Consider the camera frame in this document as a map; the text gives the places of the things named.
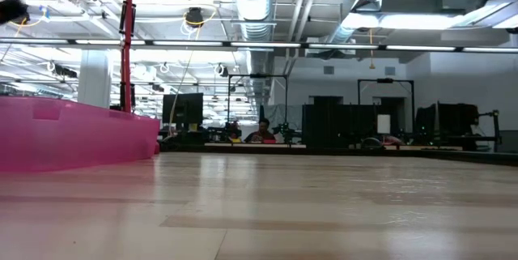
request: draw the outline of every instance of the ceiling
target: ceiling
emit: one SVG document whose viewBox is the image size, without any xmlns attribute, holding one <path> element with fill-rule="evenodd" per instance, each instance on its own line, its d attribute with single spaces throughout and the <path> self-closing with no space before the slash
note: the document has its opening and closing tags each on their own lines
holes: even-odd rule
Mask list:
<svg viewBox="0 0 518 260">
<path fill-rule="evenodd" d="M 7 24 L 0 28 L 0 36 L 18 36 L 28 38 L 55 37 L 55 38 L 88 38 L 88 39 L 117 39 L 122 0 L 24 0 L 30 5 L 31 21 L 35 24 L 31 27 L 19 28 L 15 24 Z M 313 0 L 308 16 L 308 22 L 303 28 L 302 39 L 323 38 L 328 36 L 342 22 L 344 13 L 342 4 L 344 0 Z M 241 40 L 241 30 L 236 0 L 134 0 L 137 5 L 137 17 L 135 38 L 137 39 L 162 39 L 180 40 Z M 201 7 L 205 19 L 199 32 L 188 34 L 186 28 L 182 28 L 183 15 L 190 7 Z M 48 11 L 48 18 L 41 17 Z M 287 41 L 288 32 L 295 10 L 295 0 L 274 0 L 274 40 Z M 508 34 L 504 30 L 492 28 L 471 28 L 470 30 L 405 30 L 396 28 L 373 28 L 372 30 L 356 31 L 352 36 L 357 43 L 375 44 L 412 44 L 412 45 L 500 45 L 508 40 Z M 62 79 L 48 71 L 49 61 L 65 66 L 80 74 L 81 50 L 80 49 L 49 49 L 29 48 L 20 45 L 0 45 L 0 79 Z M 120 79 L 120 52 L 109 50 L 114 71 L 113 80 Z M 185 65 L 189 60 L 189 51 L 167 50 L 136 50 L 131 53 L 133 81 L 145 81 L 154 79 L 157 83 L 179 83 L 185 72 Z M 275 58 L 275 69 L 282 71 L 284 67 L 284 52 Z M 323 77 L 321 70 L 313 70 L 311 66 L 316 59 L 304 58 L 300 53 L 299 61 L 292 71 L 293 79 L 342 79 L 342 75 Z M 375 59 L 379 62 L 404 65 L 418 53 L 377 53 Z M 346 56 L 346 59 L 331 61 L 333 64 L 351 63 L 370 58 L 368 51 L 356 52 Z M 201 83 L 206 86 L 182 86 L 181 92 L 204 92 L 208 96 L 214 94 L 224 95 L 227 87 L 224 85 L 227 78 L 214 73 L 217 65 L 226 66 L 230 72 L 247 74 L 247 61 L 245 52 L 195 52 L 186 71 L 185 81 L 189 85 Z M 146 69 L 155 68 L 151 72 L 154 76 L 146 75 Z M 32 86 L 48 92 L 57 92 L 65 98 L 77 97 L 77 80 L 69 83 L 32 84 Z M 177 91 L 177 86 L 171 86 L 166 92 Z M 238 87 L 233 95 L 245 97 L 249 89 Z M 113 102 L 118 97 L 117 87 L 113 87 Z M 154 97 L 152 103 L 144 103 L 147 115 L 153 115 L 160 110 L 161 95 L 150 87 L 138 87 L 139 97 Z M 250 110 L 255 113 L 253 106 L 248 104 Z"/>
</svg>

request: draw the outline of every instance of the white column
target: white column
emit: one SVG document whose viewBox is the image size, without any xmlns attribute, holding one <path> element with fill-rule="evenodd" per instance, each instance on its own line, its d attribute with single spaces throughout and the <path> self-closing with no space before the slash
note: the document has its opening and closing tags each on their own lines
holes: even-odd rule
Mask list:
<svg viewBox="0 0 518 260">
<path fill-rule="evenodd" d="M 79 72 L 78 102 L 108 108 L 113 64 L 106 50 L 83 50 Z"/>
</svg>

